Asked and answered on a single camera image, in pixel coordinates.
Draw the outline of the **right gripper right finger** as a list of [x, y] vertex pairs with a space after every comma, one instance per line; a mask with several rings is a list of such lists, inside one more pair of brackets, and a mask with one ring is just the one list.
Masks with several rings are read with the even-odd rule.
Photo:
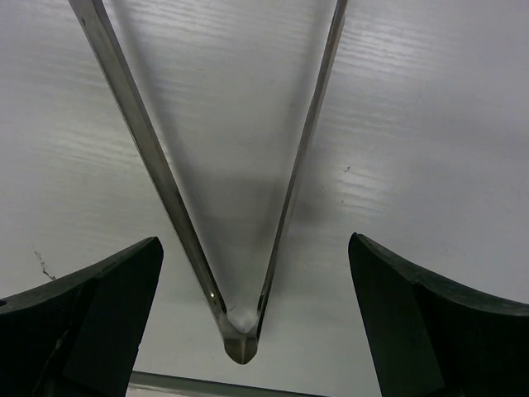
[[350, 273], [383, 396], [526, 396], [528, 306], [408, 261], [365, 235]]

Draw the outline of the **metal tongs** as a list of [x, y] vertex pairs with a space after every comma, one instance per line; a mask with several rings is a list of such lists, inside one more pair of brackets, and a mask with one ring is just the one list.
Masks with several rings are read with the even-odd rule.
[[224, 298], [208, 264], [198, 234], [103, 3], [100, 1], [72, 1], [69, 5], [91, 46], [138, 153], [203, 290], [221, 334], [224, 350], [234, 362], [245, 365], [254, 358], [258, 350], [274, 273], [297, 200], [300, 185], [299, 176], [302, 173], [307, 151], [312, 143], [322, 109], [346, 19], [348, 3], [346, 1], [336, 3], [256, 307], [258, 318], [255, 325], [247, 332], [237, 329], [228, 318]]

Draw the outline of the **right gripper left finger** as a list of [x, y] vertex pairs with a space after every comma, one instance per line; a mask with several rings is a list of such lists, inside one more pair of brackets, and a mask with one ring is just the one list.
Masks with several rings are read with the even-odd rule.
[[164, 258], [148, 237], [1, 300], [3, 396], [123, 396]]

